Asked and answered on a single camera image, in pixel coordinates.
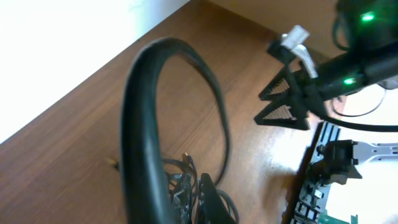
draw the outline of green light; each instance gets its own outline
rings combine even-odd
[[[362,14],[362,21],[363,22],[369,22],[374,19],[374,14],[373,12],[367,12],[365,14]]]
[[[351,85],[355,83],[355,78],[347,78],[343,81],[345,85]]]

